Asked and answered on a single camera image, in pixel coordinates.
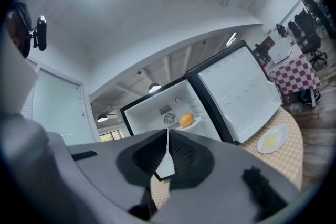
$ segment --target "refrigerator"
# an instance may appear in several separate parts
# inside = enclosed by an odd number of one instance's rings
[[[175,129],[240,144],[280,105],[276,86],[241,41],[120,111],[131,135]],[[182,128],[178,122],[185,113],[193,114],[194,122]]]

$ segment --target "freezer compartment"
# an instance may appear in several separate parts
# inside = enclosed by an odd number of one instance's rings
[[[267,80],[246,47],[241,47],[198,73],[233,137],[243,143],[281,105],[276,86]]]
[[[131,129],[129,131],[133,135],[164,128],[183,131],[178,122],[185,113],[192,113],[195,118],[188,132],[221,141],[213,122],[187,80],[141,102],[135,101],[135,105],[124,110]]]

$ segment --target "yellow food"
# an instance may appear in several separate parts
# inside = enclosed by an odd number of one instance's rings
[[[279,136],[277,134],[270,134],[264,138],[263,149],[268,150],[275,148],[278,145]]]
[[[193,124],[193,122],[194,122],[194,115],[191,113],[184,114],[179,121],[180,126],[182,126],[182,128],[188,127],[189,125]]]

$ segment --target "checkered tablecloth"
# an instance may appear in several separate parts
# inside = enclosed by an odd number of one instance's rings
[[[257,144],[260,137],[269,129],[284,124],[289,129],[285,144],[275,152],[261,154]],[[279,108],[273,117],[253,137],[241,145],[245,150],[258,157],[269,166],[283,174],[298,190],[302,184],[303,141],[301,131],[294,118],[283,108]],[[156,207],[160,209],[170,197],[170,180],[151,179],[151,193]]]
[[[292,46],[291,54],[284,61],[276,65],[269,62],[265,71],[275,80],[284,95],[321,86],[313,67],[298,45]]]

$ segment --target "plate with food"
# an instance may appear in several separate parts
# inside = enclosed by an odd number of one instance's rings
[[[258,151],[262,154],[272,153],[281,148],[289,136],[289,129],[281,124],[269,129],[258,141]]]

